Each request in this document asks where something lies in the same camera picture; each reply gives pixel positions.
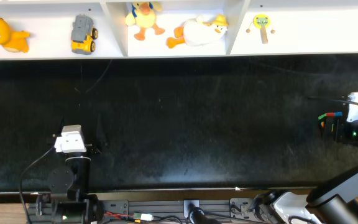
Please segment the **orange duck toy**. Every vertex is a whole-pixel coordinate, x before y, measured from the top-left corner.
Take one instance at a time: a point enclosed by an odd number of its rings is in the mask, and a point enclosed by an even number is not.
[[[12,30],[8,23],[0,18],[0,44],[5,50],[27,53],[29,51],[29,46],[25,40],[27,37],[30,37],[28,32]]]

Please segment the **plush toy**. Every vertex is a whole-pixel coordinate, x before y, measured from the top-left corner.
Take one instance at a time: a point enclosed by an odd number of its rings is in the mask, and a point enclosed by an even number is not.
[[[28,32],[14,31],[8,23],[0,18],[0,44],[9,52],[29,51],[29,46],[25,38],[30,37]]]
[[[174,31],[176,38],[168,38],[167,45],[172,49],[184,43],[190,46],[210,44],[222,38],[228,26],[224,15],[218,15],[212,23],[204,22],[199,16],[196,20],[186,21],[184,26],[177,27]]]
[[[267,44],[269,40],[267,39],[266,28],[272,23],[270,18],[265,14],[259,14],[254,17],[254,20],[249,24],[247,33],[251,32],[251,25],[253,24],[256,28],[260,29],[260,38],[262,39],[262,44]],[[274,34],[276,31],[272,28],[270,33]]]
[[[125,23],[128,26],[134,24],[140,27],[140,32],[135,34],[137,40],[145,40],[146,29],[153,28],[155,35],[161,35],[165,32],[165,29],[159,28],[155,23],[157,15],[154,12],[160,12],[162,10],[161,4],[158,2],[133,2],[132,11],[125,19]]]

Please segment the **toy truck wheel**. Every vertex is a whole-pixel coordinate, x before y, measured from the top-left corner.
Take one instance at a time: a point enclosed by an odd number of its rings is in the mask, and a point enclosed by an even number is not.
[[[93,28],[92,29],[92,39],[96,40],[99,36],[99,32],[97,29]]]
[[[96,48],[96,45],[95,45],[94,42],[92,41],[92,42],[91,42],[91,52],[94,52],[95,48]]]

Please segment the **white shelf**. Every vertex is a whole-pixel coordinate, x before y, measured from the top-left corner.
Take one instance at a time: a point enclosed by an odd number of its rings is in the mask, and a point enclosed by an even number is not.
[[[92,55],[71,52],[72,23],[80,13],[92,17],[99,30]],[[30,32],[29,52],[10,53],[0,45],[0,60],[122,57],[99,3],[0,5],[0,17],[13,29]]]
[[[138,41],[137,26],[125,25],[130,0],[0,0],[0,17],[15,30],[26,30],[28,53],[10,53],[0,46],[0,60],[74,58],[207,57],[222,55],[325,54],[358,52],[358,0],[161,0],[155,35],[146,32]],[[275,34],[268,28],[268,44],[251,25],[257,14],[267,14]],[[91,55],[71,52],[70,34],[77,14],[93,18],[99,30]],[[188,19],[203,15],[213,20],[224,14],[229,23],[225,38],[201,47],[186,44],[169,49],[168,37]]]
[[[231,54],[325,54],[358,52],[358,1],[252,1]],[[268,44],[250,23],[257,14],[272,21],[267,29]]]

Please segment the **duck wearing blue vest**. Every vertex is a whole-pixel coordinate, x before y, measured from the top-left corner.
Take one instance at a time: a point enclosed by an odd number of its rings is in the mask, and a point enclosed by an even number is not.
[[[161,35],[165,32],[165,29],[158,27],[155,23],[157,15],[154,10],[160,12],[162,10],[161,4],[158,2],[132,3],[132,11],[125,18],[125,23],[128,26],[136,24],[140,27],[140,32],[134,35],[137,40],[145,40],[145,33],[148,28],[153,28],[155,35]]]

